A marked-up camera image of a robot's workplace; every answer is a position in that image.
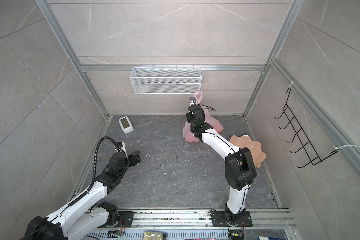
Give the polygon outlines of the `pink scalloped plastic bowl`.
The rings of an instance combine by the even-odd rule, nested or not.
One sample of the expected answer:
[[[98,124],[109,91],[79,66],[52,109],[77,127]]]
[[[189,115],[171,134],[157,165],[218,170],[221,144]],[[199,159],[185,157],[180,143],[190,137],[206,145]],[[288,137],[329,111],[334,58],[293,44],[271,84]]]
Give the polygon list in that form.
[[[240,149],[247,148],[251,151],[254,165],[256,168],[261,167],[262,162],[265,160],[267,155],[262,150],[262,144],[257,141],[253,141],[248,135],[238,137],[233,135],[229,142]]]

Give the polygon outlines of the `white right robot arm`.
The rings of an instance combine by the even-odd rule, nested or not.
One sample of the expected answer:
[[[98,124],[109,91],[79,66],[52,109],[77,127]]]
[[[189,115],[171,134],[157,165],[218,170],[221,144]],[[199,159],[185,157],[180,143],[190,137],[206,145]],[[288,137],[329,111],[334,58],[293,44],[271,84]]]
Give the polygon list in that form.
[[[209,145],[225,160],[225,178],[230,186],[229,199],[224,216],[228,224],[237,226],[250,220],[245,201],[257,171],[248,148],[239,148],[223,138],[212,125],[206,122],[204,106],[190,98],[186,113],[190,131],[194,137]]]

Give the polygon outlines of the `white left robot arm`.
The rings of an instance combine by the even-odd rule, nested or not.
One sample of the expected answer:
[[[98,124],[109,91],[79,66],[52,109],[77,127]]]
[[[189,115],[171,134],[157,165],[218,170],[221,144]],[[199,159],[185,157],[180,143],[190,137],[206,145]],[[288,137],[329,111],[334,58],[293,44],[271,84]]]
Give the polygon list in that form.
[[[131,155],[116,152],[89,190],[46,217],[37,216],[28,224],[25,240],[80,240],[92,230],[121,223],[117,206],[104,202],[121,182],[129,167],[141,162],[140,151]]]

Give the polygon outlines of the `small white digital clock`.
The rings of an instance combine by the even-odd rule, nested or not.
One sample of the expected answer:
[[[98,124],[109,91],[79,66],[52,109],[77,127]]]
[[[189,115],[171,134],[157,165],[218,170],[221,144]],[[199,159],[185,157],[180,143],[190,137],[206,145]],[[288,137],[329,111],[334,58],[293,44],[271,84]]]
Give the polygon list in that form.
[[[134,127],[132,126],[132,123],[131,123],[129,117],[127,117],[127,116],[122,117],[122,118],[118,119],[118,122],[120,124],[122,131],[125,134],[131,133],[134,130]]]

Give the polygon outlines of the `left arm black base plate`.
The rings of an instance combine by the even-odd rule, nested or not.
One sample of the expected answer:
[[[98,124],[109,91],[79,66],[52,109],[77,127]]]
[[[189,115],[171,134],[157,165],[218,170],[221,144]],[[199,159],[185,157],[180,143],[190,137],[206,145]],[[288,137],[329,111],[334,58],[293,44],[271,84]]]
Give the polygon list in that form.
[[[130,228],[133,223],[135,212],[122,211],[110,214],[109,222],[106,223],[108,228]]]

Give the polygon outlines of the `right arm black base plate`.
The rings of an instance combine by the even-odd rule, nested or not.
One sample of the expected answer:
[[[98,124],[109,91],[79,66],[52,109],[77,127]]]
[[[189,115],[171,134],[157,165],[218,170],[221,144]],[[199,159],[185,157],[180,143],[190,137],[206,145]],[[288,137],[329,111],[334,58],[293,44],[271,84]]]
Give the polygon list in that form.
[[[242,211],[232,215],[229,211],[210,210],[213,227],[252,227],[252,217],[250,212]]]

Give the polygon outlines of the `aluminium mounting rail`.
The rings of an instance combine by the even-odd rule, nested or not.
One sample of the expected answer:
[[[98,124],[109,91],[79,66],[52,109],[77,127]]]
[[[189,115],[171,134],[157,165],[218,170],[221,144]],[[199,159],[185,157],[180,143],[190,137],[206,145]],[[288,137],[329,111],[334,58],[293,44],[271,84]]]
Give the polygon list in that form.
[[[167,239],[228,239],[231,234],[242,234],[251,229],[295,229],[288,209],[250,209],[252,227],[213,227],[208,209],[188,210],[120,210],[133,211],[130,228],[98,227],[86,236],[96,239],[141,239],[143,233],[163,232]]]

